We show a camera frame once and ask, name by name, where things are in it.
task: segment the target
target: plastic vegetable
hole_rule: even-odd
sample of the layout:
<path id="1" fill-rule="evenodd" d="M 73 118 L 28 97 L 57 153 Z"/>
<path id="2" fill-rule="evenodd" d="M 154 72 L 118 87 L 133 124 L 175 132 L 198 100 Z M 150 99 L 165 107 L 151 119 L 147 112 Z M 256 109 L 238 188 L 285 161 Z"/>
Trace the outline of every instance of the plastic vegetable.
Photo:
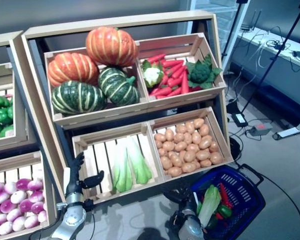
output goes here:
<path id="1" fill-rule="evenodd" d="M 120 193 L 132 188 L 132 175 L 128 164 L 127 148 L 123 142 L 115 146 L 113 189 Z"/>
<path id="2" fill-rule="evenodd" d="M 201 62 L 198 60 L 196 63 L 187 62 L 186 67 L 189 75 L 189 86 L 195 88 L 200 86 L 202 89 L 212 88 L 216 76 L 221 73 L 222 69 L 218 67 L 212 67 L 211 55 L 205 56 Z"/>
<path id="3" fill-rule="evenodd" d="M 204 194 L 202 208 L 198 215 L 202 228 L 205 228 L 208 225 L 208 222 L 211 216 L 214 214 L 214 211 L 217 209 L 220 200 L 221 196 L 218 188 L 210 185 Z"/>
<path id="4" fill-rule="evenodd" d="M 126 147 L 128 149 L 128 157 L 132 163 L 135 182 L 137 184 L 146 184 L 152 178 L 152 173 L 146 164 L 140 148 L 131 136 L 126 137 Z"/>
<path id="5" fill-rule="evenodd" d="M 144 76 L 145 85 L 152 88 L 154 85 L 161 82 L 164 77 L 164 71 L 161 63 L 159 65 L 151 64 L 147 60 L 142 63 L 142 71 Z"/>

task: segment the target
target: wall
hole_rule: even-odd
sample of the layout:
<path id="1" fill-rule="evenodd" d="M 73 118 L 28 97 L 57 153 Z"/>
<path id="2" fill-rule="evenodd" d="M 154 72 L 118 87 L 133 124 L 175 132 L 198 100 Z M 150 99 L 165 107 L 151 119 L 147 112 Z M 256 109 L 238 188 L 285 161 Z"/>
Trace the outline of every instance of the wall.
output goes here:
<path id="1" fill-rule="evenodd" d="M 300 12 L 299 4 L 300 0 L 252 0 L 243 23 L 250 24 L 254 11 L 256 10 L 258 14 L 259 10 L 262 10 L 256 27 L 263 30 L 270 30 L 274 26 L 279 26 L 282 35 L 286 36 Z M 277 35 L 280 34 L 278 28 L 273 29 L 271 32 Z M 290 39 L 296 42 L 300 41 L 300 21 Z"/>

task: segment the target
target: gray floor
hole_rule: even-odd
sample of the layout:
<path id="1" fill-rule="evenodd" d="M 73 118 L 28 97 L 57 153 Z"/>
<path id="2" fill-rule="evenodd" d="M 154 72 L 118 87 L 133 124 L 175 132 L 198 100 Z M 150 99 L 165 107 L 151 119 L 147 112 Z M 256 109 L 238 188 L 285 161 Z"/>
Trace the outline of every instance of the gray floor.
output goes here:
<path id="1" fill-rule="evenodd" d="M 246 87 L 243 95 L 248 95 L 251 90 L 250 87 Z M 227 99 L 233 96 L 234 92 L 229 90 Z M 238 100 L 241 109 L 246 102 L 243 97 L 239 97 Z M 239 163 L 249 164 L 279 184 L 300 209 L 300 135 L 279 141 L 273 140 L 272 134 L 281 130 L 276 124 L 281 117 L 256 100 L 246 109 L 245 117 L 247 121 L 269 118 L 275 122 L 273 130 L 262 136 L 261 141 L 248 139 L 245 135 L 240 136 L 244 148 Z M 238 130 L 234 123 L 229 123 L 230 132 Z M 266 206 L 238 240 L 300 240 L 300 217 L 289 199 L 266 179 L 259 185 L 259 189 L 265 198 Z M 159 187 L 109 201 L 95 209 L 95 232 L 92 239 L 168 240 L 165 223 L 177 207 L 160 194 Z M 89 216 L 88 222 L 76 239 L 88 240 L 92 231 L 93 220 Z"/>

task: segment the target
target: green squash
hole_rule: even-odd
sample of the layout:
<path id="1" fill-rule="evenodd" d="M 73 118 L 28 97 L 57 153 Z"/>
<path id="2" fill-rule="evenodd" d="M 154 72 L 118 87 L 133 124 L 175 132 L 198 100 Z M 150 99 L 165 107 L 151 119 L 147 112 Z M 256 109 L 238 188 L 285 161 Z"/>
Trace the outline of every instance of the green squash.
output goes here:
<path id="1" fill-rule="evenodd" d="M 118 68 L 104 68 L 98 79 L 98 85 L 104 95 L 117 106 L 126 106 L 139 103 L 140 95 L 133 86 L 135 77 L 127 78 L 127 75 Z"/>
<path id="2" fill-rule="evenodd" d="M 76 115 L 105 109 L 107 99 L 98 87 L 66 81 L 53 89 L 52 105 L 58 113 Z"/>

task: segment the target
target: black cord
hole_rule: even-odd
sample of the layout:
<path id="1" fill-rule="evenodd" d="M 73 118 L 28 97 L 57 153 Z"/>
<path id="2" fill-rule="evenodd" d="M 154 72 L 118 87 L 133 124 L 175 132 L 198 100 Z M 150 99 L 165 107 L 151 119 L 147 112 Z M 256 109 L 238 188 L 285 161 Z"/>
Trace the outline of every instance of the black cord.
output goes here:
<path id="1" fill-rule="evenodd" d="M 264 177 L 265 179 L 267 179 L 268 181 L 270 181 L 271 183 L 273 183 L 278 189 L 280 189 L 288 198 L 289 200 L 292 202 L 292 204 L 294 205 L 295 209 L 297 210 L 299 216 L 300 216 L 300 210 L 297 206 L 297 204 L 293 201 L 293 199 L 288 195 L 288 193 L 283 190 L 278 184 L 276 184 L 274 181 L 272 181 L 270 178 L 268 178 L 267 176 L 263 175 L 262 173 L 259 172 L 259 174 Z"/>
<path id="2" fill-rule="evenodd" d="M 93 231 L 92 231 L 92 235 L 90 237 L 90 240 L 92 240 L 92 237 L 95 234 L 95 228 L 96 228 L 96 219 L 95 219 L 95 215 L 92 213 L 92 218 L 93 218 Z"/>

